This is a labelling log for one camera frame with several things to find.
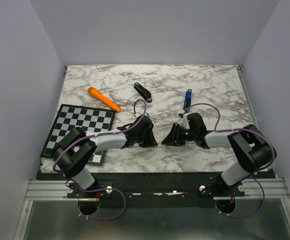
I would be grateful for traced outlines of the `blue stapler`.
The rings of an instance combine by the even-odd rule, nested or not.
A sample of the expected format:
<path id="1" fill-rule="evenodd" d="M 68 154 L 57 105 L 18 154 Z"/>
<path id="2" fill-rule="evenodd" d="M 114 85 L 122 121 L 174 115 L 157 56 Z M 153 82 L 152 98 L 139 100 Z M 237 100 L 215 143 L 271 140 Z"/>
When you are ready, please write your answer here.
<path id="1" fill-rule="evenodd" d="M 192 89 L 188 89 L 185 93 L 183 110 L 188 113 L 190 111 L 189 107 L 191 106 L 192 101 Z"/>

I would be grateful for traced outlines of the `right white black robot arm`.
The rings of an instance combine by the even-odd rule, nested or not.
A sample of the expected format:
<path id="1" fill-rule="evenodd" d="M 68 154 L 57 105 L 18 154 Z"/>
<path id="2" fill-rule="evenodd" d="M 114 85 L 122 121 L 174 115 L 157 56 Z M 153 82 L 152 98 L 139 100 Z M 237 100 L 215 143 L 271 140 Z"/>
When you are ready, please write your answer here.
<path id="1" fill-rule="evenodd" d="M 230 131 L 207 130 L 202 116 L 191 113 L 174 123 L 167 137 L 162 141 L 166 146 L 183 146 L 194 142 L 203 149 L 231 148 L 236 162 L 217 177 L 215 191 L 226 196 L 233 185 L 250 174 L 268 165 L 277 157 L 275 148 L 265 140 L 259 129 L 249 124 L 244 128 Z"/>

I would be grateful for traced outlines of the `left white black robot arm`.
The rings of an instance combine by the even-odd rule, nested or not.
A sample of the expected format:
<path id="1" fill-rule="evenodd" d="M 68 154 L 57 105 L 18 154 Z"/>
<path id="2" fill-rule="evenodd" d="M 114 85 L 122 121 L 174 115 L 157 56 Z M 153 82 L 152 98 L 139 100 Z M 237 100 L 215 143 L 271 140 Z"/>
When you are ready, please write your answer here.
<path id="1" fill-rule="evenodd" d="M 157 147 L 154 124 L 147 116 L 139 116 L 133 123 L 105 132 L 87 135 L 81 127 L 73 128 L 51 151 L 55 165 L 63 175 L 78 184 L 78 191 L 86 198 L 96 191 L 95 178 L 86 168 L 95 153 L 109 149 Z"/>

